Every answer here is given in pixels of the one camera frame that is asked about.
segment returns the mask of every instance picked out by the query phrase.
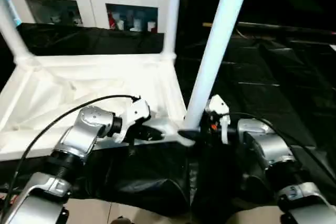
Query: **white tube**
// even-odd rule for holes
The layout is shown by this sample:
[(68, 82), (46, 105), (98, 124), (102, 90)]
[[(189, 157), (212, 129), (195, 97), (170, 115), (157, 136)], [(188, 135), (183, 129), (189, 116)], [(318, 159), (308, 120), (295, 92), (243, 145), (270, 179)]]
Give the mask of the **white tube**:
[(195, 129), (199, 125), (243, 1), (219, 0), (185, 116), (185, 129)]
[(16, 60), (17, 57), (29, 57), (30, 52), (16, 30), (6, 0), (0, 0), (0, 14), (0, 31), (14, 55), (14, 59)]
[(169, 0), (166, 32), (164, 34), (163, 54), (175, 52), (176, 30), (180, 0)]

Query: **glass cabinet door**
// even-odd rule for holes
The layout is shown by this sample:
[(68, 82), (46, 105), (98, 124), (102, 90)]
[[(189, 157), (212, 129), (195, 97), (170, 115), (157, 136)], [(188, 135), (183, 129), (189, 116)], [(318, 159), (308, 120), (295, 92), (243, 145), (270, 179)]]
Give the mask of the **glass cabinet door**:
[(99, 28), (164, 33), (169, 0), (91, 0)]
[(75, 0), (25, 0), (38, 24), (83, 26)]
[(23, 23), (95, 27), (90, 0), (12, 0)]
[(112, 30), (158, 32), (155, 7), (106, 4), (106, 10)]

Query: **black cable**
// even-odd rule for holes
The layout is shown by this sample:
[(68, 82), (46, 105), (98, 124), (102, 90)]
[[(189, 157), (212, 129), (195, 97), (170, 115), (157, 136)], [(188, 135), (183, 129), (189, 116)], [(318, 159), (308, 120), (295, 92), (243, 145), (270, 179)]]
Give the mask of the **black cable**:
[(241, 38), (243, 38), (243, 39), (248, 39), (244, 34), (242, 34), (242, 33), (238, 30), (238, 28), (236, 28), (236, 32), (238, 33), (239, 36), (241, 36)]
[(7, 210), (9, 208), (9, 203), (11, 201), (11, 197), (12, 197), (12, 192), (13, 192), (13, 189), (14, 189), (14, 186), (15, 186), (15, 182), (16, 182), (16, 179), (17, 179), (17, 176), (19, 174), (19, 171), (22, 167), (22, 164), (23, 164), (23, 161), (26, 159), (29, 151), (31, 150), (32, 146), (37, 142), (37, 140), (43, 136), (51, 127), (53, 127), (58, 121), (60, 121), (61, 119), (63, 119), (64, 117), (66, 117), (67, 115), (71, 114), (72, 112), (75, 112), (76, 110), (79, 110), (81, 108), (84, 108), (92, 103), (95, 103), (95, 102), (99, 102), (99, 101), (102, 101), (102, 100), (105, 100), (105, 99), (111, 99), (111, 98), (130, 98), (134, 101), (137, 101), (139, 98), (137, 97), (134, 97), (132, 95), (127, 95), (127, 94), (116, 94), (116, 95), (107, 95), (105, 97), (99, 97), (99, 98), (96, 98), (96, 99), (93, 99), (91, 101), (88, 101), (88, 102), (85, 102), (71, 110), (68, 110), (67, 112), (65, 112), (64, 114), (60, 115), (59, 117), (57, 117), (55, 120), (53, 120), (48, 126), (46, 126), (40, 133), (38, 133), (38, 135), (34, 138), (34, 140), (28, 145), (28, 147), (26, 148), (25, 152), (23, 153), (21, 159), (19, 160), (17, 166), (16, 166), (16, 169), (15, 169), (15, 172), (14, 172), (14, 175), (13, 175), (13, 178), (12, 178), (12, 181), (9, 185), (9, 188), (8, 188), (8, 192), (7, 192), (7, 195), (6, 195), (6, 198), (5, 198), (5, 202), (4, 202), (4, 208), (3, 208), (3, 211), (2, 211), (2, 217), (1, 217), (1, 222), (3, 221), (4, 219), (4, 216), (6, 215), (7, 213)]
[(249, 114), (249, 113), (244, 113), (244, 112), (228, 112), (225, 113), (221, 116), (226, 116), (226, 115), (244, 115), (244, 116), (248, 116), (249, 118), (254, 118), (264, 124), (266, 124), (268, 127), (270, 127), (277, 135), (279, 135), (288, 146), (291, 147), (291, 144), (289, 144), (286, 139), (290, 138), (291, 140), (293, 140), (293, 142), (295, 142), (295, 144), (297, 144), (298, 146), (300, 146), (310, 157), (312, 160), (315, 161), (315, 163), (324, 171), (324, 173), (332, 180), (332, 182), (336, 185), (336, 178), (334, 177), (334, 175), (326, 168), (326, 166), (319, 161), (319, 159), (313, 154), (312, 151), (310, 151), (307, 147), (305, 147), (304, 144), (302, 144), (299, 140), (297, 140), (295, 137), (287, 134), (287, 133), (283, 133), (282, 131), (276, 129), (270, 122), (268, 122), (266, 119), (263, 119), (259, 116), (253, 115), (253, 114)]

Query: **black plastic sheet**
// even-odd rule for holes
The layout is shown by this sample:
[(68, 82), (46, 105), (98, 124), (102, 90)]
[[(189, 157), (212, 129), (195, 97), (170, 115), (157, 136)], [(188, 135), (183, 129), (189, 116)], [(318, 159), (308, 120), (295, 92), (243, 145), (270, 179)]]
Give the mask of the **black plastic sheet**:
[[(160, 34), (116, 33), (97, 28), (22, 24), (19, 31), (36, 55), (158, 53), (163, 44)], [(206, 43), (188, 41), (179, 39), (175, 63), (186, 103)], [(9, 75), (13, 61), (3, 48), (2, 71)], [(308, 146), (335, 171), (335, 59), (336, 53), (328, 45), (232, 38), (212, 94), (219, 94), (232, 112), (266, 118)], [(322, 192), (336, 204), (336, 185), (301, 148), (294, 146), (294, 150)], [(177, 143), (139, 146), (132, 156), (125, 147), (95, 151), (75, 184), (73, 197), (120, 202), (167, 216), (191, 210), (201, 219), (223, 220), (239, 210), (232, 204), (233, 198), (270, 203), (268, 192), (257, 187), (262, 182), (249, 182), (241, 190), (235, 164), (240, 159), (227, 146), (201, 143), (195, 148)], [(43, 160), (26, 161), (17, 191), (39, 170)], [(258, 174), (250, 163), (251, 171)], [(17, 161), (0, 163), (0, 191), (8, 188), (16, 164)]]

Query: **tile floor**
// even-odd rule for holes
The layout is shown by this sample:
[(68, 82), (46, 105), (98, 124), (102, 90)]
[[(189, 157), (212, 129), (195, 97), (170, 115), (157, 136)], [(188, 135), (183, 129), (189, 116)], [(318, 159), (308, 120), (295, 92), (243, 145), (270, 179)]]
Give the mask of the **tile floor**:
[[(95, 199), (71, 199), (66, 208), (70, 211), (67, 224), (109, 224), (119, 216), (127, 217), (135, 224), (189, 223), (186, 217), (167, 218), (137, 207)], [(233, 215), (226, 224), (280, 224), (281, 214), (275, 206), (257, 207)]]
[(137, 207), (96, 199), (71, 199), (66, 204), (70, 212), (67, 224), (107, 224), (124, 216), (135, 224), (186, 224), (187, 218), (167, 218)]

